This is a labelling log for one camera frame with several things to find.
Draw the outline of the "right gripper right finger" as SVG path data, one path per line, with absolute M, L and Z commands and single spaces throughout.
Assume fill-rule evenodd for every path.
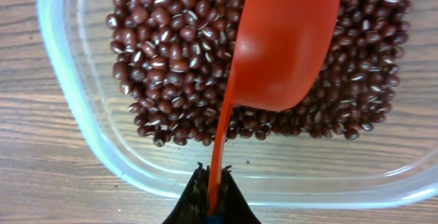
M 231 165 L 222 170 L 222 181 L 218 188 L 216 219 L 219 224 L 261 224 L 246 202 L 231 175 Z

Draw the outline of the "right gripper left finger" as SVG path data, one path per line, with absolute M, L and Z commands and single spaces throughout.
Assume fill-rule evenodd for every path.
M 198 163 L 173 211 L 163 224 L 205 224 L 209 171 Z

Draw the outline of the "red scoop blue handle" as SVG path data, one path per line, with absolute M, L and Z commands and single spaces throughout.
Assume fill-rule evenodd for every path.
M 244 0 L 208 182 L 207 223 L 218 214 L 222 158 L 235 105 L 281 111 L 309 92 L 325 59 L 340 0 Z

